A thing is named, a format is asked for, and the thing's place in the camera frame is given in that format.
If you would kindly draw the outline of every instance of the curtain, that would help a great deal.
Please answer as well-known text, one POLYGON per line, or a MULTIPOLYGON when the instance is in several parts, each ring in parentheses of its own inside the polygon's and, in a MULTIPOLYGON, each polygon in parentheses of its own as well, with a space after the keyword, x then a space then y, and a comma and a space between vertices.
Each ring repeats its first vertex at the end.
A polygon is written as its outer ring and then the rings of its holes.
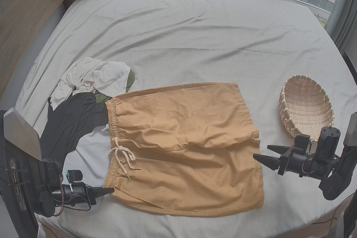
POLYGON ((341 54, 351 48, 357 48, 357 0, 336 0, 325 29, 336 44, 341 54))

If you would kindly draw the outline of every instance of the white wall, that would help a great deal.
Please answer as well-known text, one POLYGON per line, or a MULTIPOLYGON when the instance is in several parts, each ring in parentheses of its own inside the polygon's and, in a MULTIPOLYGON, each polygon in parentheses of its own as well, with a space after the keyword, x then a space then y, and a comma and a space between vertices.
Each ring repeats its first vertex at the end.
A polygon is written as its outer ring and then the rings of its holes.
MULTIPOLYGON (((17 97, 19 96, 22 85, 25 81, 27 74, 30 71, 38 53, 47 42, 54 28, 62 18, 65 12, 64 6, 61 5, 51 16, 51 18, 44 24, 42 30, 38 33, 32 44, 24 51, 19 63, 16 66, 16 70, 12 75, 9 84, 5 90, 4 96, 0 101, 0 110, 8 109, 11 106, 15 106, 17 97)), ((0 199, 0 236, 7 238, 17 238, 18 235, 14 226, 11 224, 11 220, 5 204, 0 199)))

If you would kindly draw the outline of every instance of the wicker basket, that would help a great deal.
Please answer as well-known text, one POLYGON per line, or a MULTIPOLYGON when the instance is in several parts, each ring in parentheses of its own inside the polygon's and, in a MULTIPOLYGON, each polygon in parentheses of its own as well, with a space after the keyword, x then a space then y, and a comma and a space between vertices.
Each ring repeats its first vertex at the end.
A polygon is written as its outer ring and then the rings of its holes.
POLYGON ((279 106, 281 120, 293 137, 306 134, 316 142, 322 127, 333 127, 335 123, 331 100, 325 90, 305 75, 294 75, 285 81, 279 106))

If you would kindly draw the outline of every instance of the bed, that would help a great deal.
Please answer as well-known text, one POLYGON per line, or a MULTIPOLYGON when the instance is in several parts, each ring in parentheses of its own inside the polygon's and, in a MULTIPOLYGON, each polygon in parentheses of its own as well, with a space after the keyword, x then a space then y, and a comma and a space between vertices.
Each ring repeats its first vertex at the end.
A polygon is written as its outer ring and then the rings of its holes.
MULTIPOLYGON (((307 75, 326 90, 340 142, 357 109, 357 86, 319 21, 308 8, 280 0, 76 0, 40 52, 16 103, 39 134, 59 78, 85 56, 125 62, 135 73, 130 91, 236 82, 260 131, 263 155, 274 155, 269 144, 293 143, 279 115, 279 92, 292 75, 307 75)), ((86 160, 90 165, 93 156, 86 160)), ((319 181, 279 176, 266 167, 263 185, 260 209, 223 217, 156 215, 107 195, 93 212, 65 209, 59 217, 37 218, 75 237, 276 237, 332 211, 355 191, 357 179, 333 201, 323 198, 319 181)))

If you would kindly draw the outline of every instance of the drawstring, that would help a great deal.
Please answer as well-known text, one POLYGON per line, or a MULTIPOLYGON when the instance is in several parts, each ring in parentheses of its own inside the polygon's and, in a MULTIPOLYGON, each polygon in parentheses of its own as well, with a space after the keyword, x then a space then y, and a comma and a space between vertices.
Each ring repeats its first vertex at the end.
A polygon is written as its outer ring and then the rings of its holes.
POLYGON ((119 146, 118 144, 118 137, 115 137, 115 144, 117 145, 116 147, 114 147, 113 149, 110 150, 108 156, 112 153, 112 151, 114 151, 114 155, 116 157, 116 160, 118 161, 118 164, 120 166, 120 168, 123 170, 123 172, 125 173, 125 175, 128 177, 128 179, 130 179, 126 169, 124 168, 124 166, 121 164, 119 158, 118 158, 118 151, 121 151, 123 153, 123 155, 125 156, 126 158, 126 162, 128 163, 128 166, 131 168, 131 169, 140 169, 140 168, 133 168, 130 164, 130 160, 129 158, 132 160, 132 161, 135 161, 136 160, 136 157, 135 155, 133 154, 132 151, 130 151, 128 148, 125 148, 123 146, 119 146))

